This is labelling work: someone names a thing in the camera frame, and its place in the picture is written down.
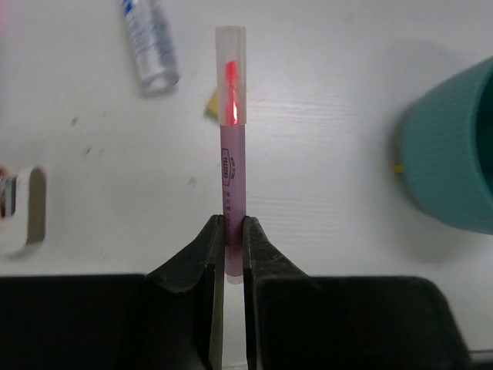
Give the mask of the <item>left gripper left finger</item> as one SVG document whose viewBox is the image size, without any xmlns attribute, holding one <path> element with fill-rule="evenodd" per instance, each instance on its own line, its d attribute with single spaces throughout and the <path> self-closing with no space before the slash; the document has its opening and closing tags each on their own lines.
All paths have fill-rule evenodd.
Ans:
<svg viewBox="0 0 493 370">
<path fill-rule="evenodd" d="M 148 274 L 1 279 L 3 369 L 219 369 L 224 221 Z"/>
</svg>

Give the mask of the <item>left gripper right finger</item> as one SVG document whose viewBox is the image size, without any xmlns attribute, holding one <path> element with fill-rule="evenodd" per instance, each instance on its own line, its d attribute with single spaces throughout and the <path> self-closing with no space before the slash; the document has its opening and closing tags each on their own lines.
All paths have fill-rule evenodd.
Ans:
<svg viewBox="0 0 493 370">
<path fill-rule="evenodd" d="M 251 369 L 470 369 L 438 287 L 413 276 L 310 276 L 243 222 Z"/>
</svg>

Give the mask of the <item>pink mini stapler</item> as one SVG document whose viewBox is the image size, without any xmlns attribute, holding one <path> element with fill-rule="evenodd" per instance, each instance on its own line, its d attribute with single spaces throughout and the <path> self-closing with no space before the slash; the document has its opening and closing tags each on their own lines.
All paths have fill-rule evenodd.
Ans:
<svg viewBox="0 0 493 370">
<path fill-rule="evenodd" d="M 1 170 L 1 256 L 21 254 L 45 239 L 47 179 L 40 166 Z"/>
</svg>

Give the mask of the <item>small clear spray bottle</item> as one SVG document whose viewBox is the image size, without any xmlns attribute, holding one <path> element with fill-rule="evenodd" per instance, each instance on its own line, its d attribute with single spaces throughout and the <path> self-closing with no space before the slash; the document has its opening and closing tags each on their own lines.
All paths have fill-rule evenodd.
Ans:
<svg viewBox="0 0 493 370">
<path fill-rule="evenodd" d="M 143 92 L 171 92 L 179 82 L 179 72 L 162 2 L 122 0 L 120 4 Z"/>
</svg>

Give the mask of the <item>pink purple pen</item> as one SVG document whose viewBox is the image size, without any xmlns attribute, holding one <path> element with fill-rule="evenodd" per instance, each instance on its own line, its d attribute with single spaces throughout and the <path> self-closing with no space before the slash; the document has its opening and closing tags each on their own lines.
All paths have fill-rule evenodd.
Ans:
<svg viewBox="0 0 493 370">
<path fill-rule="evenodd" d="M 228 25 L 216 28 L 216 76 L 225 219 L 225 273 L 236 281 L 243 275 L 243 220 L 247 213 L 244 27 Z"/>
</svg>

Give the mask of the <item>tan eraser block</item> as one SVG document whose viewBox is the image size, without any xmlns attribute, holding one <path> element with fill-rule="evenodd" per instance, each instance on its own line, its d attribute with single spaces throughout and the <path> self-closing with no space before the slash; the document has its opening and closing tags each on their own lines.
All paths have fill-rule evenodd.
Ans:
<svg viewBox="0 0 493 370">
<path fill-rule="evenodd" d="M 210 97 L 208 103 L 206 104 L 203 115 L 207 119 L 210 119 L 215 123 L 219 122 L 219 119 L 218 119 L 219 97 L 218 97 L 218 91 L 217 90 L 214 91 L 214 93 Z"/>
</svg>

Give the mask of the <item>teal round compartment organizer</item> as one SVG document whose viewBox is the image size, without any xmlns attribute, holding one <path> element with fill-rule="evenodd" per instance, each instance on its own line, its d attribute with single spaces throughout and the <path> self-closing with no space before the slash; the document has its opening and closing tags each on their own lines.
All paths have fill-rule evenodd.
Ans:
<svg viewBox="0 0 493 370">
<path fill-rule="evenodd" d="M 405 186 L 425 214 L 491 234 L 491 59 L 439 83 L 412 106 L 399 154 Z"/>
</svg>

